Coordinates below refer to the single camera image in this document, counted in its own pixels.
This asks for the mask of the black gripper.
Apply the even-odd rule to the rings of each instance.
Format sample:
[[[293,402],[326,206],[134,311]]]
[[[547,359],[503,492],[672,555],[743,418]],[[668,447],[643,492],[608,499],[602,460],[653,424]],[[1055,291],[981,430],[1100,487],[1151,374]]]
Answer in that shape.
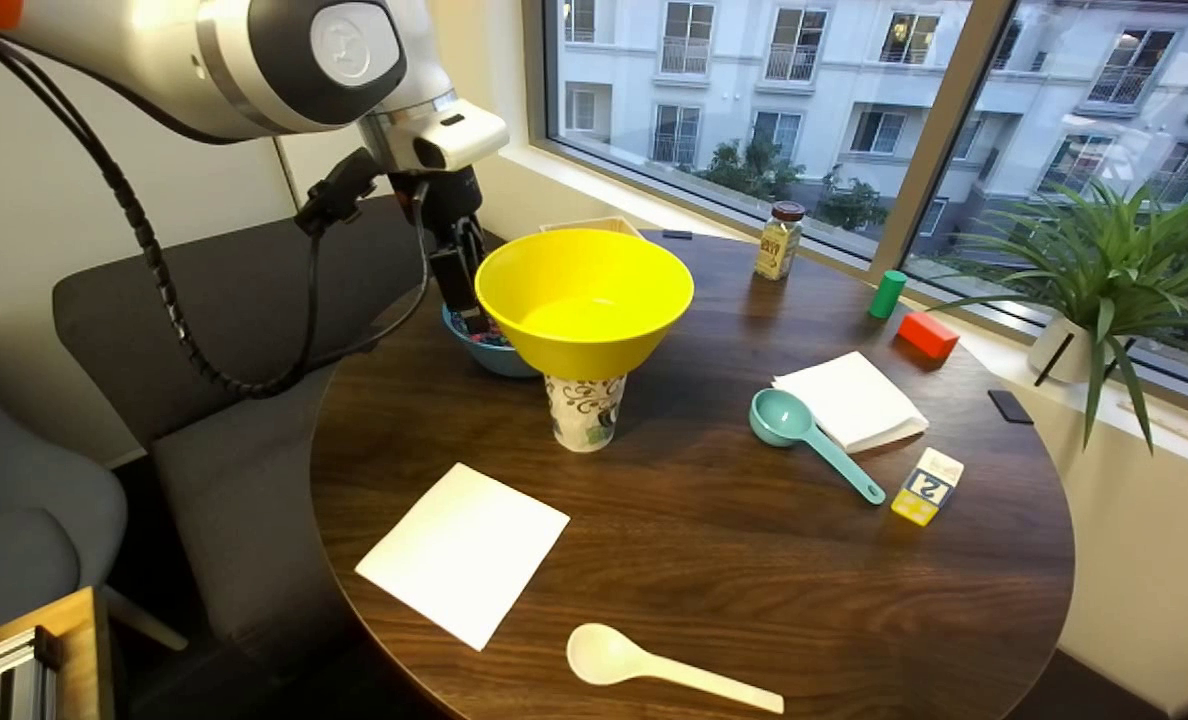
[[[483,259],[479,245],[479,211],[483,195],[470,166],[460,171],[428,171],[418,191],[418,221],[436,236],[441,246],[454,246],[463,267]],[[483,333],[487,316],[470,291],[466,271],[451,259],[431,264],[442,303],[463,320],[466,333]]]

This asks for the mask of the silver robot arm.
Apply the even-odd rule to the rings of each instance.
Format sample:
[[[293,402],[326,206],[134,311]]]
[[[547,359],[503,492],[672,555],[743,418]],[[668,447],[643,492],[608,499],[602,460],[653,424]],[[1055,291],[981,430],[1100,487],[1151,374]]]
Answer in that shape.
[[[389,181],[454,176],[506,139],[451,89],[423,0],[0,0],[0,40],[195,139],[356,123]]]

